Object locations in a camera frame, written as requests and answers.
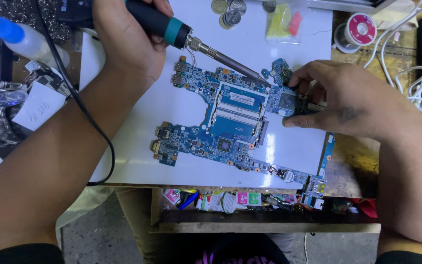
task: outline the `tattoo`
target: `tattoo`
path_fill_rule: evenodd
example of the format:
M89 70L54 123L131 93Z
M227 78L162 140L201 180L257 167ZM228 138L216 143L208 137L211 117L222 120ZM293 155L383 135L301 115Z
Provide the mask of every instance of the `tattoo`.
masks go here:
M340 124L344 124L351 119L358 117L359 115L365 114L364 110L356 110L353 107L344 107L337 111L338 121Z

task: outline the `blue circuit board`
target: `blue circuit board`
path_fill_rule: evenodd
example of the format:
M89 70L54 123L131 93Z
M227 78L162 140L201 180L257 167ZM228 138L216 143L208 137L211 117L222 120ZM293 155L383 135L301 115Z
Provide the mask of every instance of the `blue circuit board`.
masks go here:
M232 165L242 171L274 175L286 182L296 181L304 184L303 195L308 197L303 200L304 204L321 208L323 200L320 198L326 184L323 176L253 159L252 150L264 145L268 127L266 112L289 117L314 113L323 107L311 104L291 88L254 83L223 68L212 73L193 67L185 57L180 58L174 69L177 73L172 76L173 85L199 93L209 107L200 126L185 127L163 122L156 129L158 139L151 146L155 159L161 164L174 166L179 152L184 152ZM282 69L285 68L273 68L278 74Z

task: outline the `white work surface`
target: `white work surface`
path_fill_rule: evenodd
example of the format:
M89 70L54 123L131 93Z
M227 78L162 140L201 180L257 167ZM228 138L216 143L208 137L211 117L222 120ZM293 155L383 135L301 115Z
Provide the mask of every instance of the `white work surface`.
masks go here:
M316 59L330 59L330 10L312 9L301 24L302 45L272 44L264 39L266 13L261 2L246 1L247 13L231 30L219 25L219 15L211 10L211 0L170 0L175 17L191 26L193 35L238 62L260 72L271 69L271 63L284 58L290 67L298 69ZM224 65L201 54L196 54L198 67L214 72ZM222 187L269 187L301 189L302 184L285 183L278 177L256 172L244 172L234 166L179 153L175 167L153 159L149 147L155 129L163 121L184 126L198 126L204 121L207 104L202 97L185 88L174 87L171 76L173 65L180 55L191 56L185 50L167 49L162 75L132 109L115 136L115 171L108 182L130 184L164 184ZM100 71L105 61L102 45L84 34L80 86L85 87ZM266 113L270 122L264 145L255 148L255 159L285 166L297 171L316 174L325 132L315 129L284 128L282 116ZM110 169L108 149L97 166L91 181L102 179Z

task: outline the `blue glue bottle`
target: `blue glue bottle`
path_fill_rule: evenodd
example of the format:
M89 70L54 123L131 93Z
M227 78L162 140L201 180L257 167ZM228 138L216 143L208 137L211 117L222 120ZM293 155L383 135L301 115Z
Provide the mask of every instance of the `blue glue bottle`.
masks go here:
M57 68L55 58L46 42L45 36L25 24L14 23L0 17L0 38L9 49L32 61L41 62ZM64 67L69 65L68 53L56 45Z

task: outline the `soldering iron handle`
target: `soldering iron handle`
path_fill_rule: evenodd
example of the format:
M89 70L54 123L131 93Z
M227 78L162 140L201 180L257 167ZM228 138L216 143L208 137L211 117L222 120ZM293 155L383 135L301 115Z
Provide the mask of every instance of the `soldering iron handle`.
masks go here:
M176 48L185 47L191 27L174 17L170 18L162 14L153 5L146 4L141 0L127 0L125 4L126 9L146 32L163 37L168 44Z

